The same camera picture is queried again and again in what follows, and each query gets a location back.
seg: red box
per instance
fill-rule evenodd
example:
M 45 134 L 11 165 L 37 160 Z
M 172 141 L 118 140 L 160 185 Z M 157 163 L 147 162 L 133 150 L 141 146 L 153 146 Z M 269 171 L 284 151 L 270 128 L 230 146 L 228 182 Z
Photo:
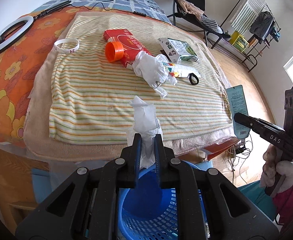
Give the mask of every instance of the red box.
M 107 42 L 119 41 L 122 43 L 124 48 L 124 56 L 121 59 L 123 66 L 132 68 L 131 65 L 135 61 L 137 54 L 144 50 L 147 54 L 152 55 L 146 47 L 140 43 L 131 32 L 128 30 L 106 30 L 103 34 L 104 39 Z

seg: clothes on chair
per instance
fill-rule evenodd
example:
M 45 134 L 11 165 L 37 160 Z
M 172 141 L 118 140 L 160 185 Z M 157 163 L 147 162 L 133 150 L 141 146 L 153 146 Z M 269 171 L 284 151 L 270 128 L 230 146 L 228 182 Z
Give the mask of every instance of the clothes on chair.
M 205 13 L 200 8 L 195 6 L 193 3 L 187 2 L 186 0 L 177 0 L 184 12 L 194 14 L 198 19 Z
M 223 30 L 217 24 L 217 22 L 205 16 L 204 11 L 196 7 L 193 3 L 187 2 L 186 0 L 177 0 L 177 2 L 179 3 L 179 5 L 185 13 L 194 14 L 197 20 L 201 22 L 205 27 L 216 33 L 223 33 Z
M 223 30 L 217 24 L 215 20 L 211 20 L 210 18 L 206 17 L 205 15 L 201 15 L 201 23 L 210 30 L 213 30 L 216 33 L 223 34 Z

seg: yellow crate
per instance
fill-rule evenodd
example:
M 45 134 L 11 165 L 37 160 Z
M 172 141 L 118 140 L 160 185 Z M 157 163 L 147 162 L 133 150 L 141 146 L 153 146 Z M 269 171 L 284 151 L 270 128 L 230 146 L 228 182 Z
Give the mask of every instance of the yellow crate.
M 249 43 L 245 40 L 244 36 L 235 31 L 231 35 L 231 40 L 229 40 L 232 46 L 238 49 L 240 52 L 243 52 Z

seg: white plastic bag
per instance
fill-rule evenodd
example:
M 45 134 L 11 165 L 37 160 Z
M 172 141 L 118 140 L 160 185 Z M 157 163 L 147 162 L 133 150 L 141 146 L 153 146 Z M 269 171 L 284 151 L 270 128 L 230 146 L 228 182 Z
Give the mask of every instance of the white plastic bag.
M 155 163 L 154 137 L 156 134 L 161 134 L 163 139 L 160 121 L 156 115 L 156 107 L 154 104 L 144 102 L 138 96 L 135 96 L 130 105 L 134 108 L 134 125 L 127 130 L 128 146 L 133 144 L 136 133 L 141 134 L 140 168 L 149 168 Z
M 163 62 L 168 62 L 168 59 L 164 55 L 159 54 L 158 56 L 153 57 L 142 50 L 137 54 L 135 61 L 132 64 L 134 73 L 138 77 L 144 78 L 161 99 L 163 99 L 168 93 L 165 89 L 161 88 L 160 85 L 166 80 L 172 85 L 177 83 L 176 78 L 169 75 L 169 71 L 163 65 Z

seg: blue plaid sheet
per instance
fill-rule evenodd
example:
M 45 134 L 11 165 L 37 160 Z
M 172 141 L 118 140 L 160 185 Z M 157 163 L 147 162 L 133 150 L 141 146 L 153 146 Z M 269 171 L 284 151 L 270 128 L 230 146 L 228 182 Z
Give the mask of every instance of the blue plaid sheet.
M 51 6 L 54 6 L 64 1 L 67 0 L 51 0 L 34 11 L 43 11 Z M 98 2 L 103 3 L 105 7 L 129 12 L 137 11 L 140 13 L 144 13 L 154 19 L 171 23 L 169 19 L 165 16 L 164 11 L 157 5 L 154 0 L 71 0 L 72 5 L 74 6 L 91 7 Z

